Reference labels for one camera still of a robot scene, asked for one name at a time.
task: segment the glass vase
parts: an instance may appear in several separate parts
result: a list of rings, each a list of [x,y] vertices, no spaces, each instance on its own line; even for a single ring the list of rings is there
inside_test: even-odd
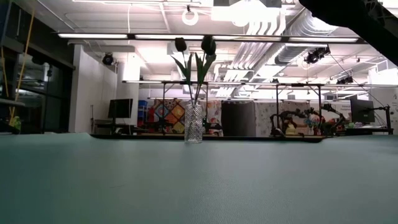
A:
[[[190,102],[185,108],[185,143],[201,143],[203,138],[203,108]]]

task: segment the dark tulip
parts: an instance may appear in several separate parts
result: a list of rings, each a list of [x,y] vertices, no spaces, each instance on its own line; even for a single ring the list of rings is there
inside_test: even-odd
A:
[[[184,52],[187,50],[187,44],[185,43],[184,38],[182,37],[177,37],[174,40],[175,48],[178,50],[178,52]]]
[[[206,54],[209,55],[209,56],[213,56],[216,53],[216,48],[217,48],[216,41],[213,40],[213,42],[211,43],[211,47],[206,52]]]
[[[201,41],[201,49],[208,55],[213,55],[216,52],[216,42],[213,36],[206,35]]]

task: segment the tabletop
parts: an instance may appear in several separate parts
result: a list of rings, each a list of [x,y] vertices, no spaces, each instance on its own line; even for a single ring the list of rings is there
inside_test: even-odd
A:
[[[0,136],[0,223],[398,223],[398,138]]]

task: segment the monitor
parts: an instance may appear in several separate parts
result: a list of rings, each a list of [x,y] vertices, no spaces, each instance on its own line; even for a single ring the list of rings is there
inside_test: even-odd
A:
[[[352,122],[372,123],[375,122],[373,102],[368,100],[350,99]]]
[[[132,99],[111,100],[109,118],[131,118]]]

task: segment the yellow rope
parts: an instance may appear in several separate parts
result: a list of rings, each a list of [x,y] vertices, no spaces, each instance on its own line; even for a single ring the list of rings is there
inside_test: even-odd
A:
[[[21,87],[21,81],[22,81],[22,76],[24,74],[24,70],[25,70],[25,62],[26,62],[26,58],[27,58],[27,49],[29,48],[29,42],[30,42],[30,35],[32,33],[32,25],[33,25],[33,20],[35,19],[35,9],[33,9],[32,11],[32,18],[30,19],[30,26],[29,26],[29,32],[27,34],[27,40],[26,40],[26,48],[25,48],[25,55],[24,55],[24,59],[22,61],[22,68],[21,68],[21,74],[19,75],[19,80],[18,80],[18,86],[17,86],[17,93],[15,95],[15,102],[18,100],[18,96],[19,96],[19,88]],[[12,120],[14,119],[14,113],[15,113],[15,106],[12,107],[12,111],[11,111],[11,119],[9,122],[9,125],[14,126]]]
[[[2,62],[2,74],[4,76],[4,83],[6,84],[6,96],[9,97],[7,75],[6,75],[6,59],[4,59],[4,50],[2,46],[1,46],[1,62]]]

